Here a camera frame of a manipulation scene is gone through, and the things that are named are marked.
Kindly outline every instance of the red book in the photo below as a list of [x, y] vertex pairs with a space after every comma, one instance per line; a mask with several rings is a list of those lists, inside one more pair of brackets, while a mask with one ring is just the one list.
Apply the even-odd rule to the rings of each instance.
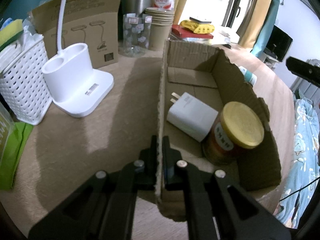
[[213, 36], [210, 33], [207, 34], [197, 34], [193, 33], [191, 30], [181, 27], [180, 25], [172, 25], [172, 32], [179, 38], [199, 38], [199, 39], [212, 39]]

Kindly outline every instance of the open cardboard box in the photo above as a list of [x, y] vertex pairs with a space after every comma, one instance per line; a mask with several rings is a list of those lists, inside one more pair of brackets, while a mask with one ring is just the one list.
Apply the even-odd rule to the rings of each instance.
[[[213, 165], [204, 157], [200, 143], [166, 121], [172, 105], [172, 92], [179, 95], [188, 92], [217, 111], [221, 111], [230, 101], [246, 104], [264, 125], [263, 142], [230, 165]], [[281, 182], [281, 164], [277, 144], [269, 126], [268, 106], [263, 98], [256, 96], [252, 86], [244, 81], [243, 74], [236, 65], [230, 63], [224, 50], [199, 43], [166, 41], [159, 97], [159, 138], [168, 135], [171, 147], [179, 150], [184, 160], [206, 172], [225, 170], [258, 201], [276, 195], [276, 186]], [[180, 220], [185, 212], [183, 193], [164, 188], [161, 143], [158, 161], [160, 165], [156, 196], [159, 209], [163, 215]]]
[[[44, 36], [48, 58], [57, 54], [57, 25], [61, 0], [31, 11], [38, 33]], [[118, 9], [120, 0], [67, 0], [62, 25], [62, 48], [88, 45], [94, 68], [118, 62]]]

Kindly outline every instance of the charger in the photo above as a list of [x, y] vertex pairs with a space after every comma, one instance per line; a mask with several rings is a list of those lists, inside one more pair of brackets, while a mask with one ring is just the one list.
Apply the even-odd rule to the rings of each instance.
[[206, 105], [194, 96], [184, 92], [182, 96], [171, 94], [174, 98], [170, 101], [167, 121], [201, 142], [209, 133], [218, 111]]

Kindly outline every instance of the black cable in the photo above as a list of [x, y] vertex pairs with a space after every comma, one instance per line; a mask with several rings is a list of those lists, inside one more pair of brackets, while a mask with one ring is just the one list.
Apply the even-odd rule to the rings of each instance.
[[279, 202], [285, 200], [286, 198], [292, 196], [293, 194], [296, 194], [296, 193], [299, 192], [299, 191], [302, 191], [302, 190], [305, 189], [306, 187], [310, 186], [312, 183], [316, 182], [318, 179], [320, 179], [320, 177], [319, 177], [319, 178], [316, 178], [315, 180], [313, 180], [312, 182], [310, 182], [308, 185], [302, 187], [301, 189], [296, 190], [295, 192], [291, 193], [290, 195], [287, 195], [287, 196], [284, 197], [283, 199], [280, 199]]

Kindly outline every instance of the jar lid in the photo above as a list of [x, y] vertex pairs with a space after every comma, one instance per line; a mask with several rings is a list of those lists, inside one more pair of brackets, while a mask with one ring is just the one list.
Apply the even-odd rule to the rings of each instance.
[[260, 118], [243, 103], [227, 103], [221, 113], [221, 125], [228, 137], [242, 148], [253, 149], [263, 141]]

